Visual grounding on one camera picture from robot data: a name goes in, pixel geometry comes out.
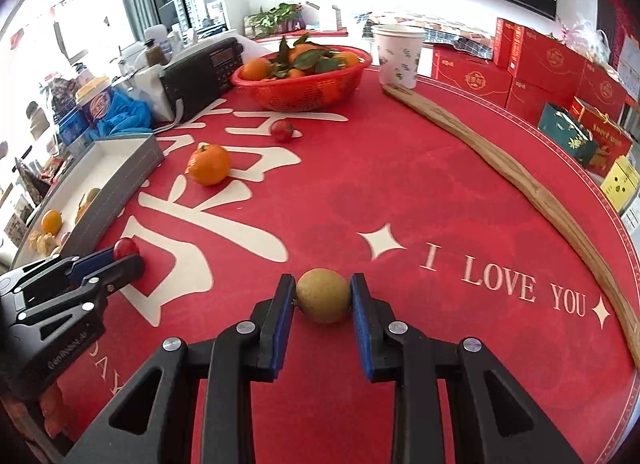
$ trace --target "wooden branch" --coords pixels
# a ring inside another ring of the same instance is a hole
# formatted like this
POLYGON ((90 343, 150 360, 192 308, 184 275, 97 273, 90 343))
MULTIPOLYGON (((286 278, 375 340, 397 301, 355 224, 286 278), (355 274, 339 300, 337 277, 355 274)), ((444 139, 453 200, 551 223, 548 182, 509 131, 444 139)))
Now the wooden branch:
POLYGON ((591 243, 582 228, 551 192, 533 178, 523 165, 492 142, 476 134, 456 116, 427 98, 398 85, 384 85, 383 91, 404 103, 432 123, 453 134, 482 157, 501 176, 518 188, 533 206, 569 242, 589 267, 616 312, 625 333, 626 344, 640 368, 640 322, 631 304, 622 294, 609 266, 591 243))

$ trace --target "basket of oranges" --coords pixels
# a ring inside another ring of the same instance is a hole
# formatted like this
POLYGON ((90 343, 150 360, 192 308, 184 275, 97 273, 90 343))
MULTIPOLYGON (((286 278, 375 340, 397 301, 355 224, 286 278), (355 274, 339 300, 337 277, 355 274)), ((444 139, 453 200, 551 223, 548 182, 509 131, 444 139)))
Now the basket of oranges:
POLYGON ((283 37, 277 53, 248 61, 231 82, 269 110, 310 112, 351 95, 369 65, 371 56, 363 50, 318 45, 304 34, 293 47, 283 37))

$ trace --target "cup rim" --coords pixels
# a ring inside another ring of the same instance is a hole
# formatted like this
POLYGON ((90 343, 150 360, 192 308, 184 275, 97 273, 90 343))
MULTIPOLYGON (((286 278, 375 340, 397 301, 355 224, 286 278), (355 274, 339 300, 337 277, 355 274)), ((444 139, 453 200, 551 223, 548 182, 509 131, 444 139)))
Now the cup rim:
POLYGON ((426 33, 425 29, 422 27, 397 24, 372 25, 371 32, 380 36, 393 36, 398 38, 424 38, 426 33))

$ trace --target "white star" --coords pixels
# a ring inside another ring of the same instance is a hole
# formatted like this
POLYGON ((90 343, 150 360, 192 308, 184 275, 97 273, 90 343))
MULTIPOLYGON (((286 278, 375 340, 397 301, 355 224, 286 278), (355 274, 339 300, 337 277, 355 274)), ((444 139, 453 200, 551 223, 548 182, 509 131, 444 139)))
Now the white star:
POLYGON ((369 244, 372 260, 375 260, 382 253, 386 253, 392 249, 406 249, 406 247, 401 246, 391 234, 391 224, 385 224, 373 233, 358 234, 369 244))
POLYGON ((611 316, 607 308, 604 306, 604 303, 602 303, 602 297, 600 297, 598 304, 591 310, 593 310, 594 313, 596 313, 596 316, 598 316, 598 319, 600 320, 600 328, 602 329, 604 327, 604 320, 611 316))

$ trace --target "brown bottle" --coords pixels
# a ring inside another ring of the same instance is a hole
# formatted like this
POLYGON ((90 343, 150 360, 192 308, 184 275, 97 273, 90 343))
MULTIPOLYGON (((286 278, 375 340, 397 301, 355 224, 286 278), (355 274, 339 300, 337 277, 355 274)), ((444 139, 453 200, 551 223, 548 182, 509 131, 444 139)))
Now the brown bottle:
POLYGON ((160 46, 155 45, 155 43, 156 43, 156 40, 154 40, 153 38, 145 41, 146 62, 150 67, 158 64, 166 65, 167 63, 169 63, 169 61, 167 60, 167 58, 164 57, 164 53, 162 52, 162 49, 160 48, 160 46))

